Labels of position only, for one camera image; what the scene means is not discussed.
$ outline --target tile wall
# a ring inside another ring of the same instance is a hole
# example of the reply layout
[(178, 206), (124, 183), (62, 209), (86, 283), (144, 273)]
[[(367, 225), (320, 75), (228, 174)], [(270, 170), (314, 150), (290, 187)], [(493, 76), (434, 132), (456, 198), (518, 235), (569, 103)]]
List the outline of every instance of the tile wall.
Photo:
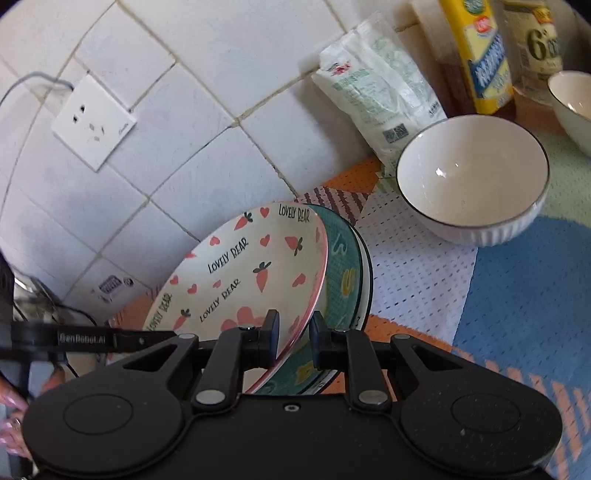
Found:
[[(7, 259), (105, 320), (224, 221), (363, 160), (366, 142), (310, 72), (375, 10), (445, 95), (406, 0), (21, 0), (0, 20), (0, 93), (35, 70), (74, 84), (90, 73), (137, 125), (95, 173), (51, 133), (68, 89), (31, 79), (10, 94)], [(561, 17), (579, 30), (568, 7)]]

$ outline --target white plastic bag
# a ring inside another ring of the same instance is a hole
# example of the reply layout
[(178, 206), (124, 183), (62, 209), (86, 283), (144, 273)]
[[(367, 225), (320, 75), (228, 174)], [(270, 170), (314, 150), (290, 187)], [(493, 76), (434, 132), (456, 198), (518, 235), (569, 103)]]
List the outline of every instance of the white plastic bag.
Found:
[(446, 117), (431, 86), (381, 14), (320, 53), (314, 83), (348, 113), (394, 176), (410, 139)]

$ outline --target wall socket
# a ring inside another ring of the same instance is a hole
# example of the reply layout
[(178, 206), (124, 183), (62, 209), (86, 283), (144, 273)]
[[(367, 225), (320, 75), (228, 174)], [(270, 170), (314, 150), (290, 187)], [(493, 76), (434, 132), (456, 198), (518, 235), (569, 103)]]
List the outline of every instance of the wall socket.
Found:
[(51, 129), (90, 168), (98, 171), (135, 124), (135, 118), (87, 75), (68, 98)]

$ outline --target stack of plates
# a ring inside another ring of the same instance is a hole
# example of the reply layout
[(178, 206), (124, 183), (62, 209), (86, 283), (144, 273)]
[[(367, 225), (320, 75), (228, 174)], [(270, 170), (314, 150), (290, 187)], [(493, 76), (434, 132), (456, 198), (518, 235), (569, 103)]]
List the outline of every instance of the stack of plates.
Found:
[(272, 203), (230, 220), (187, 254), (144, 329), (212, 340), (235, 326), (260, 326), (267, 310), (278, 310), (277, 363), (246, 372), (243, 390), (314, 394), (336, 372), (312, 365), (312, 313), (320, 310), (334, 329), (362, 329), (372, 282), (367, 247), (346, 220), (317, 205)]

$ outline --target round pad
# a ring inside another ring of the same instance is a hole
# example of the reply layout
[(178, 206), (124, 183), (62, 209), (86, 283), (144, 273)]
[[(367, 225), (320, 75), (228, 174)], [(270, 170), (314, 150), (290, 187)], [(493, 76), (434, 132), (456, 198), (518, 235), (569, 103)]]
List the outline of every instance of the round pad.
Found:
[(104, 435), (123, 428), (134, 415), (126, 399), (116, 395), (89, 395), (66, 408), (64, 421), (75, 432)]
[(179, 434), (183, 415), (153, 376), (106, 368), (35, 400), (22, 426), (35, 461), (75, 476), (123, 474), (155, 459)]
[(452, 405), (452, 415), (460, 425), (480, 433), (506, 432), (521, 417), (511, 400), (485, 393), (458, 398)]
[(437, 372), (401, 412), (407, 437), (458, 473), (525, 472), (551, 454), (562, 420), (550, 400), (491, 372)]

